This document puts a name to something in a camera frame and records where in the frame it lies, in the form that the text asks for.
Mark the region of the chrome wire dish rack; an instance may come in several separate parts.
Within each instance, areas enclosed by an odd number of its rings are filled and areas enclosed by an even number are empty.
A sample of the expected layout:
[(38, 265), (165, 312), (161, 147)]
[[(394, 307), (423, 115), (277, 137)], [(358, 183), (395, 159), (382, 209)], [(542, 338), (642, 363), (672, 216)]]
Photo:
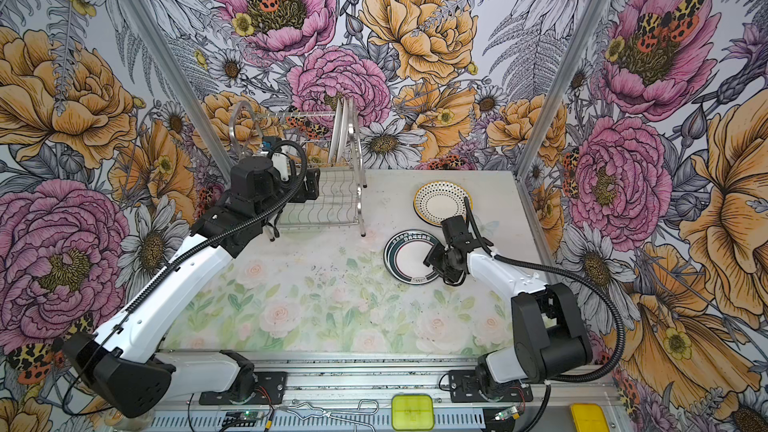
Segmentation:
[(231, 187), (224, 204), (253, 216), (294, 184), (296, 194), (268, 220), (271, 239), (282, 229), (351, 227), (364, 237), (367, 187), (358, 111), (341, 98), (330, 111), (258, 113), (241, 99), (228, 135)]

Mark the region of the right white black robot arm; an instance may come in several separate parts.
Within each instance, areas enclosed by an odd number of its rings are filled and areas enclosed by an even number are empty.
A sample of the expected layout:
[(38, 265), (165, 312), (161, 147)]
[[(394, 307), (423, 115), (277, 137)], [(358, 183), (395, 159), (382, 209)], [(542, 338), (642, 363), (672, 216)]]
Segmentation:
[(593, 360), (586, 326), (575, 295), (563, 283), (541, 277), (545, 267), (498, 254), (486, 239), (470, 231), (471, 219), (450, 217), (441, 223), (446, 243), (430, 249), (424, 264), (450, 286), (473, 277), (509, 302), (513, 344), (487, 353), (475, 368), (480, 391), (496, 399), (513, 386), (547, 380), (589, 382), (599, 375), (573, 371)]

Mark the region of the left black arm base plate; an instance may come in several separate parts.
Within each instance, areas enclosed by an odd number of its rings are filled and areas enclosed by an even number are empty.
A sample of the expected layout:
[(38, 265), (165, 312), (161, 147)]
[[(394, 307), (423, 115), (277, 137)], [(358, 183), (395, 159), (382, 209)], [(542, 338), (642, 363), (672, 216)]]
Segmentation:
[(278, 371), (241, 373), (223, 392), (203, 392), (200, 405), (280, 405), (286, 391), (288, 374)]

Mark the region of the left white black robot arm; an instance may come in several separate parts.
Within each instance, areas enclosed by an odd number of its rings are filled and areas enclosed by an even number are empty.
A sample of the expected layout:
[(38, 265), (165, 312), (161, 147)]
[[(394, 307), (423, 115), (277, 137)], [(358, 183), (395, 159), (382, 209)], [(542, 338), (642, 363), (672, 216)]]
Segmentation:
[(266, 153), (241, 159), (229, 189), (193, 224), (170, 262), (94, 333), (77, 332), (64, 341), (62, 352), (78, 379), (129, 419), (188, 394), (250, 399), (254, 366), (241, 355), (221, 350), (190, 359), (156, 352), (191, 300), (299, 193), (308, 171), (306, 152), (290, 140), (278, 139)]

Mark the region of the yellow rimmed white plate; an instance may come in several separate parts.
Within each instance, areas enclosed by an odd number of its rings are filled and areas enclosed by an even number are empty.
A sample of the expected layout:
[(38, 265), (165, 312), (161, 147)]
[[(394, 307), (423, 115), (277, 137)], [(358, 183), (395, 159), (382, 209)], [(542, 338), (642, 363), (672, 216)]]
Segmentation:
[(414, 195), (413, 208), (427, 224), (439, 227), (445, 219), (466, 217), (466, 204), (473, 205), (471, 195), (450, 181), (432, 181), (422, 185)]

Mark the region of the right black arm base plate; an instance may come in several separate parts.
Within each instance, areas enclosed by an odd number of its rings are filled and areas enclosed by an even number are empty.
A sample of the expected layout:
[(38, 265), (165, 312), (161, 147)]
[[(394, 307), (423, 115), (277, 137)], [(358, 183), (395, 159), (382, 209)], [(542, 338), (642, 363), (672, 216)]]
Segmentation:
[(453, 403), (529, 403), (533, 393), (528, 384), (519, 380), (496, 383), (475, 370), (450, 370), (448, 392)]

